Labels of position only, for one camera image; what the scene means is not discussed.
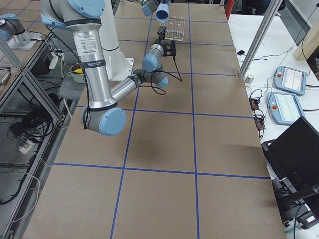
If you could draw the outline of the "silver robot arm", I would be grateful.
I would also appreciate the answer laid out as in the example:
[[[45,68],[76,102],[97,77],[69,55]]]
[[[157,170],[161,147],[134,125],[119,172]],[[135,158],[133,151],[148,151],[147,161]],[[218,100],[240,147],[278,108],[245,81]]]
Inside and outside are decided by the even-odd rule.
[[[126,114],[118,102],[141,84],[162,88],[168,84],[162,58],[176,55],[174,41],[165,40],[164,26],[143,58],[142,66],[129,73],[131,64],[119,49],[114,12],[109,0],[43,0],[44,25],[69,30],[75,58],[83,70],[88,105],[82,113],[86,129],[102,135],[119,134]]]
[[[137,2],[141,5],[145,16],[154,12],[169,16],[169,7],[174,3],[173,0],[137,0]]]

